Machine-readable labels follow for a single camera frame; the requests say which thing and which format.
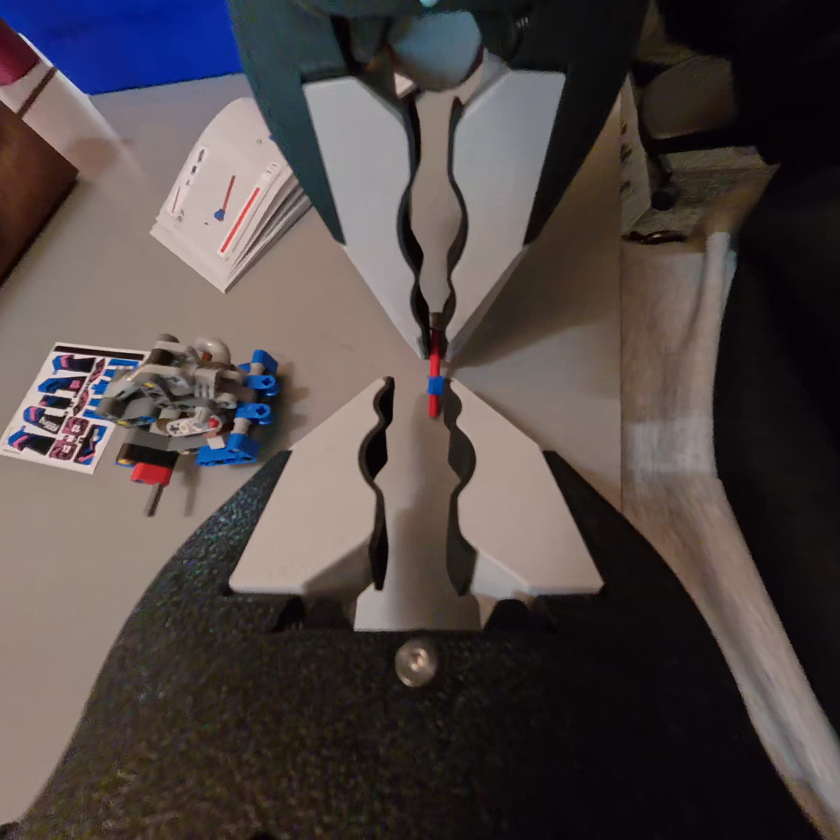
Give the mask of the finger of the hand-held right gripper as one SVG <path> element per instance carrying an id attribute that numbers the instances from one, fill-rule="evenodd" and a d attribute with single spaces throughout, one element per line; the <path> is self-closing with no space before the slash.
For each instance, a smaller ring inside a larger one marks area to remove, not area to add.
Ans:
<path id="1" fill-rule="evenodd" d="M 528 248 L 564 84 L 562 72 L 512 70 L 485 56 L 479 85 L 451 129 L 448 173 L 464 231 L 450 256 L 455 304 L 445 329 L 448 361 L 465 348 Z"/>
<path id="2" fill-rule="evenodd" d="M 304 95 L 344 251 L 425 360 L 431 321 L 420 287 L 424 252 L 412 228 L 421 134 L 414 84 L 396 81 L 394 95 L 357 77 L 309 83 Z"/>

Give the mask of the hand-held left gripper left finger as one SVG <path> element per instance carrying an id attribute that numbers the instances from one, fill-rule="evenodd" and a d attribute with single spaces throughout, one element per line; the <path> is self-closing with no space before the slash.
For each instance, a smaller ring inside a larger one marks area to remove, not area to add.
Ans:
<path id="1" fill-rule="evenodd" d="M 312 613 L 352 629 L 360 596 L 383 591 L 390 539 L 377 477 L 394 396 L 393 377 L 376 378 L 281 453 L 228 577 L 236 596 L 280 601 L 271 632 L 303 629 Z"/>

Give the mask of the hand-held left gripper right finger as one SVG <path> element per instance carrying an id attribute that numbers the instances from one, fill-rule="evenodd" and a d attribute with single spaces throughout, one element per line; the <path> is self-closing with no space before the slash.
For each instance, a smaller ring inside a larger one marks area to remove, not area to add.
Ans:
<path id="1" fill-rule="evenodd" d="M 446 565 L 457 595 L 534 599 L 594 594 L 603 579 L 546 452 L 470 389 L 445 382 Z"/>

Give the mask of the red lego axle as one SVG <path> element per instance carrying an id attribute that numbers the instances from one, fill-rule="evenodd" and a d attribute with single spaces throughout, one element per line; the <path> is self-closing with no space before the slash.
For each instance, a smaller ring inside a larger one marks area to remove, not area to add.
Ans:
<path id="1" fill-rule="evenodd" d="M 443 328 L 438 321 L 433 321 L 429 333 L 429 352 L 428 352 L 428 376 L 442 375 L 442 363 L 445 358 L 446 339 Z M 437 418 L 440 414 L 440 408 L 443 401 L 441 397 L 430 397 L 427 394 L 427 412 L 429 417 Z"/>

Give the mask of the lego instruction booklet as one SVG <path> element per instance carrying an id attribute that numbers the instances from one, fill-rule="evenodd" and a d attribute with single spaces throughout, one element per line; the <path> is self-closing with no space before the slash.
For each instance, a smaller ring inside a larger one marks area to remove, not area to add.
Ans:
<path id="1" fill-rule="evenodd" d="M 256 101 L 239 98 L 202 132 L 150 234 L 227 292 L 310 207 Z"/>

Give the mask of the grey and blue lego assembly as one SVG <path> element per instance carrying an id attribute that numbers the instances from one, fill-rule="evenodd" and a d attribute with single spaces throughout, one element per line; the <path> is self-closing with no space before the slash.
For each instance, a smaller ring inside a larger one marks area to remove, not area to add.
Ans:
<path id="1" fill-rule="evenodd" d="M 181 459 L 199 468 L 257 462 L 258 430 L 272 422 L 282 384 L 278 368 L 264 350 L 234 364 L 221 339 L 183 343 L 163 333 L 145 360 L 99 391 L 92 411 L 128 431 L 117 464 L 130 470 L 132 483 L 151 488 L 148 518 Z"/>

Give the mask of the lego sticker sheet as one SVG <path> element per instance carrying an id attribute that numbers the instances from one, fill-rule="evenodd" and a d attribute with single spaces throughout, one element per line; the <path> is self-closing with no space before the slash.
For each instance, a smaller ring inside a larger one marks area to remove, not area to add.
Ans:
<path id="1" fill-rule="evenodd" d="M 99 416 L 107 387 L 136 370 L 148 351 L 57 342 L 10 416 L 1 436 L 2 456 L 91 475 L 120 435 Z"/>

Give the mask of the blue board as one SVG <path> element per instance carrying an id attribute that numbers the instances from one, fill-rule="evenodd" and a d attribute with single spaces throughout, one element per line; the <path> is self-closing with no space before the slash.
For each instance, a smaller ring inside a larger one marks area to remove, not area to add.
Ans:
<path id="1" fill-rule="evenodd" d="M 1 17 L 90 95 L 242 71 L 224 1 L 2 1 Z"/>

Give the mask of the black chair caster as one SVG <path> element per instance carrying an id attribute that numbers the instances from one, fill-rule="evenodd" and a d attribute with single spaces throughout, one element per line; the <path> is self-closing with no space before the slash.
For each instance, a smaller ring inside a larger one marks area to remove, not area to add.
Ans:
<path id="1" fill-rule="evenodd" d="M 658 211 L 673 208 L 679 199 L 669 156 L 680 152 L 678 139 L 658 139 L 650 132 L 643 133 L 650 181 L 650 204 Z"/>

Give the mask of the maroon cylinder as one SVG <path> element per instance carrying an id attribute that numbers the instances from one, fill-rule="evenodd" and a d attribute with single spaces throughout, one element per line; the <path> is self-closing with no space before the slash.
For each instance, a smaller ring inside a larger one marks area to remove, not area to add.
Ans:
<path id="1" fill-rule="evenodd" d="M 1 86 L 8 87 L 21 81 L 40 64 L 40 57 L 33 47 L 1 19 Z"/>

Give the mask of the dark brown wooden furniture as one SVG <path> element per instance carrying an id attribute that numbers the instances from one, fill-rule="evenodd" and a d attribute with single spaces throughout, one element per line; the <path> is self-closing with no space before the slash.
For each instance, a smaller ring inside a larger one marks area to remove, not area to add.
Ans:
<path id="1" fill-rule="evenodd" d="M 1 105 L 1 281 L 77 183 L 75 166 Z"/>

